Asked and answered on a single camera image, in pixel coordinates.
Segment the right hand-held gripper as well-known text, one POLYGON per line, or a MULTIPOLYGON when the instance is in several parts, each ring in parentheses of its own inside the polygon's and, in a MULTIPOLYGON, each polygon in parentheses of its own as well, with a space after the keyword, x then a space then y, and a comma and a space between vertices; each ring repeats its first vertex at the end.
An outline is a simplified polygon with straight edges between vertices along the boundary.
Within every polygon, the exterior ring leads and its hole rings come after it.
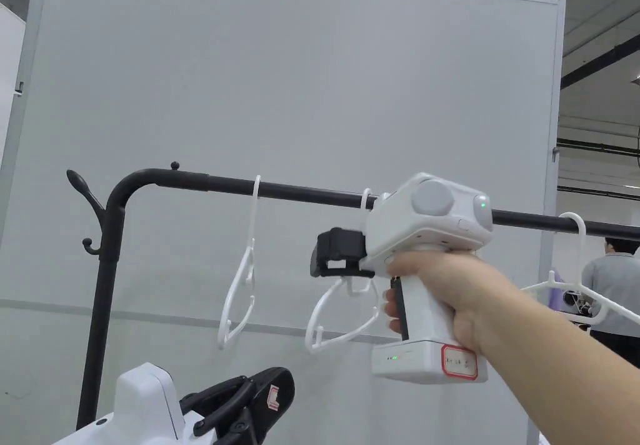
MULTIPOLYGON (((409 251, 476 252, 491 240, 494 223, 488 197, 480 191, 424 172, 409 178, 393 193, 375 200, 362 231, 332 228, 317 237, 311 255, 314 278, 336 277, 317 302, 309 320, 309 350, 350 341, 367 331, 372 317, 346 334, 325 340, 319 317, 340 288, 361 296, 380 293, 376 278, 399 253, 409 251)), ((383 379, 407 383, 484 383, 487 362, 462 347, 453 333, 453 311, 437 301, 415 275, 393 277, 401 324, 401 340, 375 346, 371 372, 383 379)))

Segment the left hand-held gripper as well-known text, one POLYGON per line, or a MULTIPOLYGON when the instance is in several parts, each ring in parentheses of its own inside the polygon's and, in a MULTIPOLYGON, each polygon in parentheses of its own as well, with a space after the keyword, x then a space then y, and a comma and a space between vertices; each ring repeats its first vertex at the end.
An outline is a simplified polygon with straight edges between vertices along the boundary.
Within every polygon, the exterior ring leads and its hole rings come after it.
POLYGON ((58 444, 262 444, 295 392, 290 370, 270 367, 179 401, 171 375, 146 362, 117 378, 111 414, 58 444))

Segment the person's right hand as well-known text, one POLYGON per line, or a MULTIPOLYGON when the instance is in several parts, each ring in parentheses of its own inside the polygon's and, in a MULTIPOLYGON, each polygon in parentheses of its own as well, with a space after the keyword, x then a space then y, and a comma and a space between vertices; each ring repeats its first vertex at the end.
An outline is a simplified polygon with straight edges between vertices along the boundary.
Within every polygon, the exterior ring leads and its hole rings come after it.
POLYGON ((453 310, 453 334, 465 348, 488 359, 513 341, 509 307, 514 285, 495 267, 471 254, 405 252, 386 269, 393 277, 417 276, 435 298, 453 310))

